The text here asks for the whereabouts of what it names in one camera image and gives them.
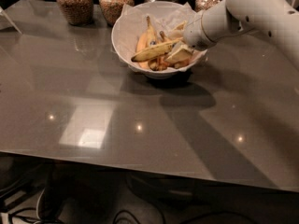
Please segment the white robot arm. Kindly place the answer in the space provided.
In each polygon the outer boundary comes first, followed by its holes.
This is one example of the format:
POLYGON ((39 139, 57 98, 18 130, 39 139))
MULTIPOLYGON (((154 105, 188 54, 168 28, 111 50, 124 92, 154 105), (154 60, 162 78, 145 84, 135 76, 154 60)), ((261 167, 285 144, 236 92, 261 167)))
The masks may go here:
POLYGON ((299 0, 222 0, 189 17, 183 40, 194 49, 205 50, 226 37, 256 30, 299 69, 298 6, 299 0))

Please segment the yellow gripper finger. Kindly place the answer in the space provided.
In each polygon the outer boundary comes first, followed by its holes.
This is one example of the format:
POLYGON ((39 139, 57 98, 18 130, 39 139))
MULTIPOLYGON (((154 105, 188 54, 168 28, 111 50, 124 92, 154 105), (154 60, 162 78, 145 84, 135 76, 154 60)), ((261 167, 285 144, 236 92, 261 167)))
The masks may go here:
POLYGON ((167 53, 164 60, 167 63, 186 62, 193 56, 193 49, 183 42, 177 42, 172 50, 167 53))
POLYGON ((183 37, 183 32, 185 29, 187 22, 183 21, 180 24, 178 24, 175 28, 173 28, 168 34, 171 39, 177 39, 183 37))

